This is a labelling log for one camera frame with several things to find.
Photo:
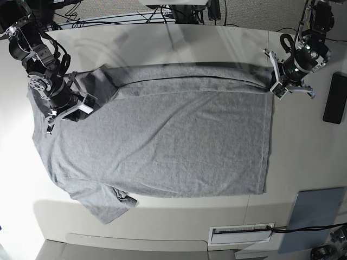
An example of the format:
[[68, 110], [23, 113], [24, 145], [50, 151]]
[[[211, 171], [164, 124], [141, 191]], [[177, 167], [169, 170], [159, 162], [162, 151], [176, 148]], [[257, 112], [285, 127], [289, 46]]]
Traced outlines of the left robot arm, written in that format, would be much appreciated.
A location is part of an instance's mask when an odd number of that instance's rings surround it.
[[304, 83], [304, 77], [323, 68], [330, 60], [331, 51], [325, 40], [335, 24], [331, 9], [331, 1], [306, 2], [295, 36], [280, 36], [281, 46], [289, 54], [286, 60], [278, 59], [273, 51], [264, 50], [273, 66], [269, 91], [278, 99], [293, 92], [314, 98], [313, 89]]

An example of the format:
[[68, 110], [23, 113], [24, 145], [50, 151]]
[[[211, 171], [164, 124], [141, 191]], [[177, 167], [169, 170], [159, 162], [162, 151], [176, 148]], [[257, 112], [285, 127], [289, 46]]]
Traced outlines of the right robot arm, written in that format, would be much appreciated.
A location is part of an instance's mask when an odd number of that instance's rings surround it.
[[78, 88], [76, 73], [66, 80], [71, 56], [37, 24], [26, 1], [1, 1], [1, 35], [7, 35], [10, 55], [27, 72], [29, 90], [47, 119], [47, 133], [61, 119], [78, 121], [94, 111], [95, 97]]

